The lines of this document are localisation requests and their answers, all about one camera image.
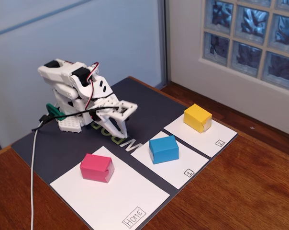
white card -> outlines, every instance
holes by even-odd
[[[83,179],[79,163],[50,184],[94,230],[134,230],[169,197],[105,147],[94,154],[112,159],[108,183]]]
[[[211,121],[211,127],[208,130],[199,133],[185,124],[183,119],[184,114],[164,129],[209,157],[216,155],[237,134],[235,131],[214,120]]]
[[[152,139],[164,138],[168,135],[159,132]],[[177,141],[178,160],[153,164],[150,157],[149,141],[132,153],[138,161],[151,169],[157,175],[168,181],[175,188],[180,189],[191,177],[196,174],[207,162],[208,159],[197,154]]]

white cable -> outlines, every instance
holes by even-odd
[[[33,140],[33,150],[32,150],[32,161],[31,161],[31,230],[33,230],[34,224],[34,201],[33,201],[33,176],[34,176],[34,156],[35,156],[35,145],[36,145],[36,137],[38,130],[35,131],[34,140]]]

blue cube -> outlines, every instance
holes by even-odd
[[[178,159],[178,144],[174,136],[150,140],[149,147],[153,164]]]

yellow cube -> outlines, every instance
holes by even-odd
[[[197,130],[205,132],[211,127],[211,113],[194,104],[184,111],[184,123]]]

paper box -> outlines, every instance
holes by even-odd
[[[150,140],[149,148],[153,164],[178,159],[178,144],[174,136]]]
[[[205,132],[211,127],[211,113],[194,104],[184,111],[184,123],[197,130]]]
[[[80,169],[84,179],[106,182],[110,181],[114,166],[110,157],[86,154]]]

